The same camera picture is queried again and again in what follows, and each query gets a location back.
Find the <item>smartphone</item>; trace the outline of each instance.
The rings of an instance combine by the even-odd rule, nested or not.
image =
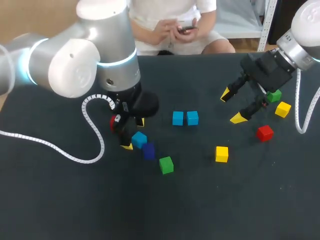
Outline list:
[[[192,29],[198,29],[198,28],[197,28],[196,26],[184,26],[183,28],[178,29],[178,32],[179,32],[180,34],[185,34],[186,31],[192,30]]]

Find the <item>shelf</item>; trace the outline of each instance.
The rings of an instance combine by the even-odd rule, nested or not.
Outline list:
[[[250,0],[217,0],[214,28],[227,39],[260,38],[263,27]]]

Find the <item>floor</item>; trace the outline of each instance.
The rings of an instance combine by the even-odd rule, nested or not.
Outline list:
[[[258,39],[231,39],[230,42],[236,49],[237,53],[252,53],[256,52],[258,45],[259,45],[259,40]],[[276,46],[275,45],[267,45],[265,50],[272,50]],[[7,96],[1,96],[0,97],[0,110],[6,100]]]

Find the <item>shorts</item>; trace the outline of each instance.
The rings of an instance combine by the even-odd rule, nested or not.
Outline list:
[[[137,49],[137,54],[139,56],[156,56],[159,51],[169,51],[174,55],[198,55],[201,54],[205,47],[210,43],[220,40],[226,39],[221,36],[216,31],[212,30],[210,34],[200,40],[191,42],[191,43],[170,43],[170,39],[165,39],[162,43],[157,46],[149,45],[147,43],[141,41],[135,41],[135,46]]]

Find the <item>knee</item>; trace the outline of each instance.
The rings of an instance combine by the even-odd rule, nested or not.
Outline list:
[[[235,52],[234,46],[226,39],[210,43],[203,51],[204,54],[234,54]]]
[[[228,41],[225,46],[222,48],[223,52],[226,54],[234,54],[236,53],[236,49],[234,46]]]

